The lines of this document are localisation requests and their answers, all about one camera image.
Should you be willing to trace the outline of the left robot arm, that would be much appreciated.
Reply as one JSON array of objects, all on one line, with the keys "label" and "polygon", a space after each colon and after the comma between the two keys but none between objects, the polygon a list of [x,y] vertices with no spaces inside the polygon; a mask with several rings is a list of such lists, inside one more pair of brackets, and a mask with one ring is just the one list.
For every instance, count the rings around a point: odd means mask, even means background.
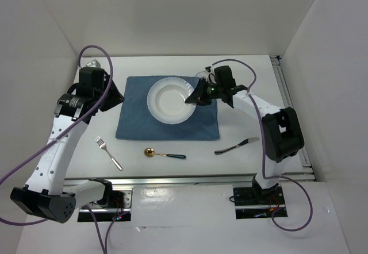
[{"label": "left robot arm", "polygon": [[90,178],[64,190],[64,180],[74,150],[97,111],[107,111],[123,101],[112,77],[100,74],[96,81],[82,78],[72,91],[60,97],[47,145],[35,153],[40,160],[22,187],[12,189],[10,199],[26,214],[59,223],[67,222],[75,209],[90,202],[108,207],[113,202],[112,183]]}]

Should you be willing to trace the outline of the blue cloth napkin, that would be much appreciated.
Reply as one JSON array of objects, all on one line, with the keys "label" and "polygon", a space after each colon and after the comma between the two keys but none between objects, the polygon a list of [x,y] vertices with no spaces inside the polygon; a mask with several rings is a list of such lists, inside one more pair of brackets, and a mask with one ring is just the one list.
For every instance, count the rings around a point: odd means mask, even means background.
[{"label": "blue cloth napkin", "polygon": [[125,85],[116,138],[135,141],[215,141],[220,138],[217,102],[199,106],[192,116],[180,124],[164,124],[148,110],[147,94],[158,76],[130,76]]}]

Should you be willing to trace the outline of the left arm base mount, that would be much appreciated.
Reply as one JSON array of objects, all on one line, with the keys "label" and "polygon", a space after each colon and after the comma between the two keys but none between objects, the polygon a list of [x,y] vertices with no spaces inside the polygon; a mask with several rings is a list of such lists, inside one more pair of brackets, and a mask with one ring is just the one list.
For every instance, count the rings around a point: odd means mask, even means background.
[{"label": "left arm base mount", "polygon": [[90,202],[87,207],[94,213],[97,222],[129,222],[131,220],[132,188],[114,188],[113,194],[106,206]]}]

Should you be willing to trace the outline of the silver fork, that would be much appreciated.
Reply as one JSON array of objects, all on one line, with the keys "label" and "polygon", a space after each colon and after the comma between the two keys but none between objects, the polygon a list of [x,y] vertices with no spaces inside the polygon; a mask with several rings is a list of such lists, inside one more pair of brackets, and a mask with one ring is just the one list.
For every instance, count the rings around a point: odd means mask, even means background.
[{"label": "silver fork", "polygon": [[108,151],[106,142],[103,141],[103,139],[100,138],[100,136],[95,138],[95,142],[98,144],[99,148],[104,150],[108,156],[110,157],[111,161],[114,163],[114,165],[117,167],[119,171],[122,171],[123,168],[121,164],[115,159],[115,157]]}]

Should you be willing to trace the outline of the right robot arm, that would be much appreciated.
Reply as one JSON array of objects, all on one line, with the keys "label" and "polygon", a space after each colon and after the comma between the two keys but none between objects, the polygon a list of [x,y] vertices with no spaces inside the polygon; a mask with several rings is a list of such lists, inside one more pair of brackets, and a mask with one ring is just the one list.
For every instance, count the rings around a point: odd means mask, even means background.
[{"label": "right robot arm", "polygon": [[251,197],[265,203],[278,187],[289,160],[304,147],[304,138],[296,111],[272,105],[250,92],[250,87],[237,85],[229,66],[214,69],[215,84],[201,78],[188,104],[210,105],[220,99],[230,107],[241,110],[258,120],[262,139],[262,166],[252,180]]}]

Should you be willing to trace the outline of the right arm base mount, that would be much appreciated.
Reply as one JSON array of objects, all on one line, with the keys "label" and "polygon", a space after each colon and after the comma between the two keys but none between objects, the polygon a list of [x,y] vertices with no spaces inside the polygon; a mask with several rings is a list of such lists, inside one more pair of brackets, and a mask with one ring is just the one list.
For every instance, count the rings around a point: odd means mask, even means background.
[{"label": "right arm base mount", "polygon": [[273,212],[275,218],[288,217],[281,186],[260,199],[253,196],[250,187],[235,187],[229,201],[235,205],[237,220],[271,218]]}]

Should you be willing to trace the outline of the clear glass plate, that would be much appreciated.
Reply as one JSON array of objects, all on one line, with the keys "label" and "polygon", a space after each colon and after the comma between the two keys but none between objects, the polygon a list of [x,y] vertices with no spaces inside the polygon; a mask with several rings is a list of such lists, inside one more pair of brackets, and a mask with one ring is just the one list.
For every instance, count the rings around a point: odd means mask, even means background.
[{"label": "clear glass plate", "polygon": [[147,94],[148,110],[153,118],[163,124],[181,124],[196,109],[195,104],[185,103],[193,92],[192,85],[182,78],[163,78],[153,84]]}]

